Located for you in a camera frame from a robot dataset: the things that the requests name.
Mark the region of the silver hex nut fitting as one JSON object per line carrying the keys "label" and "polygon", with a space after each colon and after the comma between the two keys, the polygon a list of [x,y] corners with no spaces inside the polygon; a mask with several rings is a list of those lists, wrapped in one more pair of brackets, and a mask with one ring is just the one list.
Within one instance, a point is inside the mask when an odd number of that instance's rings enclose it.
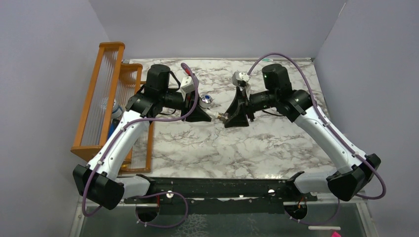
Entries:
{"label": "silver hex nut fitting", "polygon": [[218,114],[217,118],[223,123],[226,123],[229,120],[229,115],[228,113],[222,113],[222,114]]}

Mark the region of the white plastic water faucet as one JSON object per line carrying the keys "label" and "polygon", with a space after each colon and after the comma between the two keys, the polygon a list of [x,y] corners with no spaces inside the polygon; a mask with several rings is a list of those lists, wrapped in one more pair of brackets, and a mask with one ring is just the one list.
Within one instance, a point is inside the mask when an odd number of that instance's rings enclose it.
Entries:
{"label": "white plastic water faucet", "polygon": [[199,105],[200,105],[200,107],[203,109],[203,111],[204,111],[207,115],[209,115],[209,116],[210,116],[210,118],[211,118],[212,120],[214,120],[214,119],[219,120],[219,119],[217,118],[217,116],[218,116],[218,114],[221,114],[221,113],[219,113],[218,111],[213,110],[213,109],[211,108],[211,107],[213,106],[213,98],[212,98],[210,95],[208,95],[208,94],[201,95],[201,96],[200,96]]}

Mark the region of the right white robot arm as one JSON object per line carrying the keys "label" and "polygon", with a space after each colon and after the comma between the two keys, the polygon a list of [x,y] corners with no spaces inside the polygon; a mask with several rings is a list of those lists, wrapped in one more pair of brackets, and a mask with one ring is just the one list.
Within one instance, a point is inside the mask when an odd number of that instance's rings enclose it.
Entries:
{"label": "right white robot arm", "polygon": [[233,74],[236,94],[225,113],[224,126],[246,127],[255,119],[255,112],[275,108],[303,129],[335,165],[334,170],[323,173],[298,172],[286,181],[286,197],[297,201],[307,193],[332,193],[339,200],[351,200],[371,181],[380,158],[366,154],[345,138],[320,107],[313,105],[308,92],[293,89],[285,67],[267,65],[262,68],[262,75],[266,90],[248,94],[249,75]]}

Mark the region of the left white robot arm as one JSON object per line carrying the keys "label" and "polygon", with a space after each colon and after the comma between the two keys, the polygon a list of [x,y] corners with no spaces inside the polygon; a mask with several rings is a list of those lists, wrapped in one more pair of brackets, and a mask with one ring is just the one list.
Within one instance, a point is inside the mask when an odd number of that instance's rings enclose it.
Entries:
{"label": "left white robot arm", "polygon": [[155,198],[155,189],[147,178],[118,178],[120,167],[141,133],[154,122],[186,121],[198,109],[199,80],[186,63],[181,63],[188,78],[179,89],[171,89],[168,66],[150,67],[145,85],[130,97],[122,118],[101,150],[87,165],[73,170],[82,206],[91,200],[109,210],[124,198],[138,197],[148,203]]}

